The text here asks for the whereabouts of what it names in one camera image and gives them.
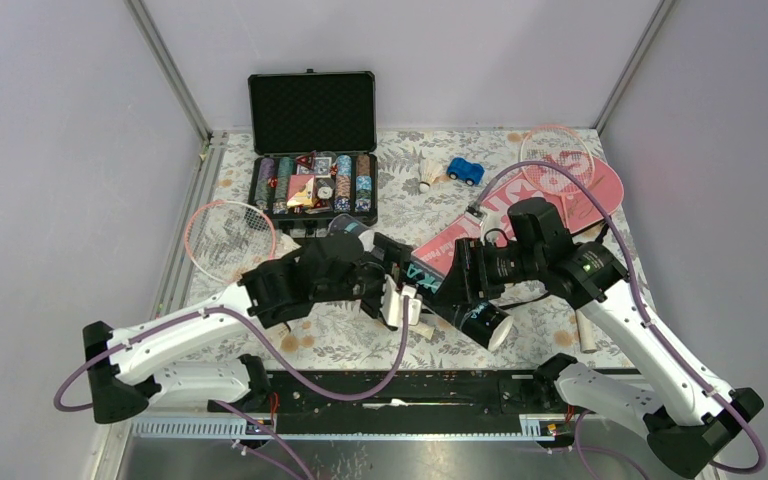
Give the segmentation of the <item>pink racket bag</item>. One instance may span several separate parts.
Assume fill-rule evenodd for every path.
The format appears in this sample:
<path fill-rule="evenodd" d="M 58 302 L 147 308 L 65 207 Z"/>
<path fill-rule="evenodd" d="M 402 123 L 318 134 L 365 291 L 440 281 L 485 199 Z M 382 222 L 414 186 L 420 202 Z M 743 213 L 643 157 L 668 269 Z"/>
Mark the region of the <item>pink racket bag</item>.
<path fill-rule="evenodd" d="M 513 204 L 530 198 L 543 198 L 557 207 L 560 214 L 560 201 L 538 191 L 526 179 L 523 172 L 523 168 L 526 166 L 552 168 L 567 176 L 580 189 L 579 193 L 566 200 L 569 214 L 568 226 L 571 227 L 571 233 L 577 234 L 603 219 L 601 213 L 594 206 L 593 200 L 587 197 L 588 194 L 592 194 L 593 199 L 598 201 L 609 214 L 614 213 L 620 207 L 624 197 L 624 187 L 617 173 L 602 159 L 594 155 L 593 159 L 595 174 L 588 186 L 579 183 L 563 168 L 541 161 L 526 161 L 523 166 L 517 166 L 512 171 L 497 176 L 495 183 L 490 186 L 490 190 L 482 191 L 479 194 L 480 201 L 476 206 L 497 212 L 501 217 L 501 230 L 509 238 L 513 238 L 513 227 L 507 215 L 508 208 Z M 473 226 L 474 224 L 465 217 L 464 212 L 447 227 L 415 249 L 414 253 L 420 256 L 422 260 L 441 267 L 444 265 L 442 255 L 449 249 L 448 244 L 460 237 L 474 238 Z"/>

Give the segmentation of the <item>white shuttlecock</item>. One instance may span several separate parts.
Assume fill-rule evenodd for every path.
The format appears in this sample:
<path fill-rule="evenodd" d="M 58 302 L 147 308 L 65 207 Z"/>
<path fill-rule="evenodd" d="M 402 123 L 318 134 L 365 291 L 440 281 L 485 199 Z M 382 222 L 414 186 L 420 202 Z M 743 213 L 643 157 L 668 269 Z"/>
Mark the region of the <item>white shuttlecock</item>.
<path fill-rule="evenodd" d="M 281 233 L 276 237 L 274 258 L 279 259 L 301 248 L 301 245 L 287 234 Z"/>
<path fill-rule="evenodd" d="M 444 173 L 445 167 L 440 161 L 421 159 L 419 162 L 419 192 L 427 193 Z"/>

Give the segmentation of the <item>black poker chip case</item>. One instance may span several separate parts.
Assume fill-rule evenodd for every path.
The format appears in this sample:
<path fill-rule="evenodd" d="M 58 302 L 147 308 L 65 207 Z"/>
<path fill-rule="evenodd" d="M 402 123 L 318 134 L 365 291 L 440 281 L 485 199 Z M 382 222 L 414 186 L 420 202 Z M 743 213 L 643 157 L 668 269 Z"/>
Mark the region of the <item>black poker chip case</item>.
<path fill-rule="evenodd" d="M 378 220 L 376 86 L 370 71 L 253 74 L 248 194 L 295 239 L 323 235 L 341 214 Z"/>

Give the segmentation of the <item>blue toy car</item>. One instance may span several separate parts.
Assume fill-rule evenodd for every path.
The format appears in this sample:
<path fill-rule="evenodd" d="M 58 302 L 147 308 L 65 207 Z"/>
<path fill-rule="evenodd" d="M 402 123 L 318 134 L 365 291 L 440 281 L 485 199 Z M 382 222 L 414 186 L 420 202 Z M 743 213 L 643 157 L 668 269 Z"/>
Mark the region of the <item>blue toy car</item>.
<path fill-rule="evenodd" d="M 463 157 L 454 157 L 446 169 L 446 175 L 451 180 L 459 180 L 469 186 L 481 183 L 485 169 L 478 163 L 473 163 Z"/>

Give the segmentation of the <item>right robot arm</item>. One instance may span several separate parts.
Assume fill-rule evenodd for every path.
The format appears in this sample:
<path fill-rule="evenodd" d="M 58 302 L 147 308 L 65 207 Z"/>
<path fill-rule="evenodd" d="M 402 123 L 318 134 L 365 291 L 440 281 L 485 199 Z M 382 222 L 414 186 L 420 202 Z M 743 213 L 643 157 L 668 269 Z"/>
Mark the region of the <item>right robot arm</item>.
<path fill-rule="evenodd" d="M 647 385 L 633 387 L 558 354 L 534 371 L 537 405 L 557 412 L 568 404 L 599 414 L 643 438 L 673 473 L 696 477 L 746 431 L 764 406 L 760 396 L 731 387 L 690 353 L 643 300 L 631 262 L 600 243 L 574 241 L 553 204 L 522 200 L 508 217 L 514 236 L 503 246 L 457 240 L 432 309 L 451 310 L 458 330 L 494 349 L 510 328 L 494 300 L 510 285 L 540 282 L 608 334 Z"/>

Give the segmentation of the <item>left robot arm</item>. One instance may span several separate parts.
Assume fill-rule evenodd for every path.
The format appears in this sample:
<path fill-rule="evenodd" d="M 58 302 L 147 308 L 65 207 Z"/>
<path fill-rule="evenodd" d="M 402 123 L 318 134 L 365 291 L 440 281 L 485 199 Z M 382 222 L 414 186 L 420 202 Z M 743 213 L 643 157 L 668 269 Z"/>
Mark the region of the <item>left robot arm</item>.
<path fill-rule="evenodd" d="M 209 344 L 268 329 L 311 313 L 319 303 L 354 301 L 372 318 L 412 320 L 405 293 L 408 245 L 381 233 L 315 238 L 267 260 L 211 297 L 159 319 L 127 328 L 97 321 L 82 331 L 90 408 L 98 424 L 133 418 L 151 406 L 234 404 L 256 411 L 271 387 L 262 360 L 199 363 L 187 355 Z"/>

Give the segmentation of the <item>pink racket on left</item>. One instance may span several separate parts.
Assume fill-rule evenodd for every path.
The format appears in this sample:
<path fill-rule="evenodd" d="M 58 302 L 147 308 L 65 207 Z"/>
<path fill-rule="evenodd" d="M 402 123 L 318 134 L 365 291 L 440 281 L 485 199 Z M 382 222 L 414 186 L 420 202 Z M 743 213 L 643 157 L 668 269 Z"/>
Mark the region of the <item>pink racket on left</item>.
<path fill-rule="evenodd" d="M 357 236 L 328 232 L 275 259 L 277 236 L 262 211 L 215 201 L 190 218 L 184 243 L 200 272 L 247 292 L 249 302 L 240 312 L 266 328 L 303 318 L 317 303 L 360 301 L 364 247 Z"/>

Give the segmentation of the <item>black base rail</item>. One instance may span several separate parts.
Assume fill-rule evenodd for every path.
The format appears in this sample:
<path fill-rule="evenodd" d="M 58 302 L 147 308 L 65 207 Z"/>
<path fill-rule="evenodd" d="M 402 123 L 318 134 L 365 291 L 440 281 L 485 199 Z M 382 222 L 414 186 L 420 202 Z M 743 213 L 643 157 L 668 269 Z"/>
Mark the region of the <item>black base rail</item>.
<path fill-rule="evenodd" d="M 573 408 L 530 370 L 402 370 L 378 393 L 334 400 L 291 374 L 267 381 L 231 403 L 281 435 L 534 435 L 526 420 L 568 421 Z"/>

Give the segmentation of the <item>pink racket on bag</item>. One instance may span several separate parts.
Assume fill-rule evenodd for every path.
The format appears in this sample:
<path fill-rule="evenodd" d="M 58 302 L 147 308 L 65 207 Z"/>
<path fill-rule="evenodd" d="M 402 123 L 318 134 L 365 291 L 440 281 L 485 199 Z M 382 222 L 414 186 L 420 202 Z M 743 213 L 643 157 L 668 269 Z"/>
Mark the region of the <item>pink racket on bag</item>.
<path fill-rule="evenodd" d="M 588 186 L 595 174 L 595 162 L 590 149 L 572 129 L 556 124 L 541 125 L 525 133 L 519 149 L 520 161 L 541 161 L 563 168 L 579 183 Z M 540 192 L 560 201 L 560 216 L 567 229 L 566 200 L 580 192 L 567 176 L 552 168 L 526 166 L 526 179 Z"/>

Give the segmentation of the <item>black shuttlecock tube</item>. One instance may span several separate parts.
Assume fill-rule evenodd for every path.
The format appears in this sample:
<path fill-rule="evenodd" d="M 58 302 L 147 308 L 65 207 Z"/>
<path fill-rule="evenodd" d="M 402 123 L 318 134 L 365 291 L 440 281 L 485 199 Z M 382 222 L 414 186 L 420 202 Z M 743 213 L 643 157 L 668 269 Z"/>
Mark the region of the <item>black shuttlecock tube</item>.
<path fill-rule="evenodd" d="M 328 226 L 329 233 L 352 234 L 358 238 L 366 231 L 374 230 L 348 214 L 338 215 Z M 491 300 L 480 301 L 475 305 L 452 307 L 433 305 L 433 297 L 452 265 L 455 242 L 461 238 L 469 237 L 460 237 L 448 244 L 449 249 L 442 255 L 444 265 L 441 267 L 422 260 L 411 251 L 405 284 L 417 288 L 422 296 L 424 313 L 441 317 L 480 346 L 494 351 L 503 343 L 511 329 L 512 318 L 508 312 L 494 305 Z"/>

